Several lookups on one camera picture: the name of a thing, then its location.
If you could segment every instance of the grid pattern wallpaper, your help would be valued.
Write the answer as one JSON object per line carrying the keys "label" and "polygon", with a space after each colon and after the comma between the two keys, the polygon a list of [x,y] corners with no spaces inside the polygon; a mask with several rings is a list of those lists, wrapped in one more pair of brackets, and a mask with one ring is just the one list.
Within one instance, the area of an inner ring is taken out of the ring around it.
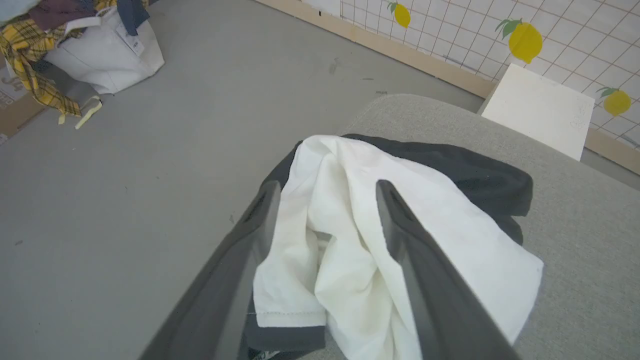
{"label": "grid pattern wallpaper", "polygon": [[[498,82],[515,63],[589,95],[596,99],[590,127],[640,151],[640,0],[394,3],[341,0],[340,11],[356,26],[487,80]],[[407,13],[410,22],[404,27],[400,23],[406,24]],[[509,47],[510,37],[503,39],[502,31],[496,31],[503,20],[521,18],[543,39],[531,63],[517,58]],[[611,90],[598,91],[607,87]],[[610,96],[614,98],[605,102]]]}

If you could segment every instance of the yellow lemon decal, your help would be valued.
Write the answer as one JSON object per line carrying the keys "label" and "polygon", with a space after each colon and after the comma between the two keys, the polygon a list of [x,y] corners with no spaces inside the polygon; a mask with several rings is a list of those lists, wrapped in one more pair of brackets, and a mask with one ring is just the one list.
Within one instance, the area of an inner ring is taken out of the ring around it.
{"label": "yellow lemon decal", "polygon": [[397,1],[394,3],[389,2],[387,9],[390,9],[391,13],[396,15],[396,21],[398,21],[400,26],[405,28],[409,26],[409,23],[411,22],[411,15],[404,5],[398,4]]}
{"label": "yellow lemon decal", "polygon": [[502,38],[509,38],[509,50],[516,58],[530,64],[542,50],[542,35],[528,22],[504,19],[495,30],[502,26]]}
{"label": "yellow lemon decal", "polygon": [[631,98],[626,92],[616,89],[604,87],[598,91],[604,90],[600,97],[607,97],[604,99],[604,110],[613,116],[618,116],[625,113],[631,107]]}

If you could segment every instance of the navy blue cloth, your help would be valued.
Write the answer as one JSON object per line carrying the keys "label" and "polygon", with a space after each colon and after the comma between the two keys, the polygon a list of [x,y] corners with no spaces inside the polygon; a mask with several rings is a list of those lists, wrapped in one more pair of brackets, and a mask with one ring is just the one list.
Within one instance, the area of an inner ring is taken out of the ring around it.
{"label": "navy blue cloth", "polygon": [[140,0],[118,0],[118,14],[127,33],[132,37],[138,35],[138,26],[149,18],[149,13]]}

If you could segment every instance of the gray floor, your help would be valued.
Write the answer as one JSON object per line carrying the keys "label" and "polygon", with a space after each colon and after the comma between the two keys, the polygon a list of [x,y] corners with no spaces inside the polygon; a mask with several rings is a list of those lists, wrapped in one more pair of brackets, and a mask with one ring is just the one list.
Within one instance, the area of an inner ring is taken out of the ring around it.
{"label": "gray floor", "polygon": [[384,93],[482,99],[251,0],[162,0],[166,65],[0,149],[0,358],[136,359],[291,147]]}

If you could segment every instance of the yellow plaid shirt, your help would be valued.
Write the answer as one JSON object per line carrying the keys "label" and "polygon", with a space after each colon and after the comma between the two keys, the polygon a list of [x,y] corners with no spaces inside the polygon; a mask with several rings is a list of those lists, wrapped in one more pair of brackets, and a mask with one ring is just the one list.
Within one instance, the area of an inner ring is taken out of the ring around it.
{"label": "yellow plaid shirt", "polygon": [[[148,7],[148,0],[143,0],[142,3],[145,8]],[[97,11],[116,4],[117,0],[94,0],[94,7]],[[79,117],[82,113],[78,103],[60,93],[53,81],[31,67],[32,62],[41,60],[47,52],[56,48],[56,43],[59,40],[65,38],[66,26],[63,24],[45,33],[31,19],[14,22],[2,29],[0,51],[24,87],[31,91],[36,101],[56,108],[63,114]],[[81,36],[80,30],[73,30],[66,37],[79,38]]]}

